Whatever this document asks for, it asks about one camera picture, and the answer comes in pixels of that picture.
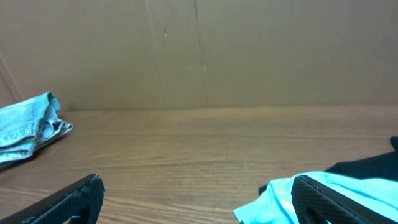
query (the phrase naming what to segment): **folded clothing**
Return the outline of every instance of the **folded clothing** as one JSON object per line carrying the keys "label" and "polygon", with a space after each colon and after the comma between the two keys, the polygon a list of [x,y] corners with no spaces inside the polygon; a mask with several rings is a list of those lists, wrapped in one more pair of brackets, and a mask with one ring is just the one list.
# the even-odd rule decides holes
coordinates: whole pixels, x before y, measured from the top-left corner
{"label": "folded clothing", "polygon": [[[378,178],[359,180],[327,172],[298,175],[307,175],[368,209],[398,221],[398,182]],[[257,200],[234,211],[236,218],[244,224],[299,223],[291,194],[295,177],[270,181]]]}
{"label": "folded clothing", "polygon": [[0,168],[27,159],[72,130],[58,118],[60,109],[49,92],[0,109]]}

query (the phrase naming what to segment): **black cloth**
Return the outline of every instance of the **black cloth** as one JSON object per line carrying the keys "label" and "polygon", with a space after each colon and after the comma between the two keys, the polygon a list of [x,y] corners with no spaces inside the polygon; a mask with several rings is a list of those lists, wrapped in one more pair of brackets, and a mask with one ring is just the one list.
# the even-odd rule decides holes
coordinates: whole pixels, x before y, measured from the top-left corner
{"label": "black cloth", "polygon": [[[398,137],[391,137],[390,142],[396,151],[357,161],[338,162],[326,172],[357,179],[383,178],[398,181]],[[267,185],[259,187],[259,194],[265,190]]]}

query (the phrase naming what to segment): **denim fabric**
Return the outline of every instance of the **denim fabric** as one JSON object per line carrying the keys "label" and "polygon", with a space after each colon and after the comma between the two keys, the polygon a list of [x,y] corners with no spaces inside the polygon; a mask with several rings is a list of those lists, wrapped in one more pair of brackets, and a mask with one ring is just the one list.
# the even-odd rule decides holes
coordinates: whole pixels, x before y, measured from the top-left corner
{"label": "denim fabric", "polygon": [[[355,179],[326,172],[307,175],[361,205],[398,222],[398,182],[386,179]],[[244,224],[299,223],[293,204],[292,186],[295,176],[269,182],[260,197],[234,211]]]}
{"label": "denim fabric", "polygon": [[60,109],[51,93],[0,109],[0,164],[26,159],[72,130],[58,118]]}

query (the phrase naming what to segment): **wooden surface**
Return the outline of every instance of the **wooden surface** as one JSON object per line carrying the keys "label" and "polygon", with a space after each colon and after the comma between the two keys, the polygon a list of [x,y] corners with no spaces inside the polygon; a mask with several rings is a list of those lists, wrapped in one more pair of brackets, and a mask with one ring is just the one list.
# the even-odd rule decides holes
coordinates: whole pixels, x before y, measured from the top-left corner
{"label": "wooden surface", "polygon": [[269,180],[392,151],[398,106],[64,113],[75,129],[0,173],[0,218],[97,173],[98,223],[237,223]]}
{"label": "wooden surface", "polygon": [[397,24],[397,0],[0,0],[0,72],[70,111],[397,104]]}

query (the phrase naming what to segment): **wooden table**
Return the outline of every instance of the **wooden table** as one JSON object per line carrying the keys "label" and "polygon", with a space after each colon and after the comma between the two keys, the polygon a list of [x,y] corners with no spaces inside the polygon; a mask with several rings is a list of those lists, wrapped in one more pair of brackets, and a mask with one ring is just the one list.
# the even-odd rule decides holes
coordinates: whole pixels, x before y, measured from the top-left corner
{"label": "wooden table", "polygon": [[0,173],[0,218],[90,173],[98,223],[235,223],[269,180],[392,151],[398,106],[71,112],[64,139]]}

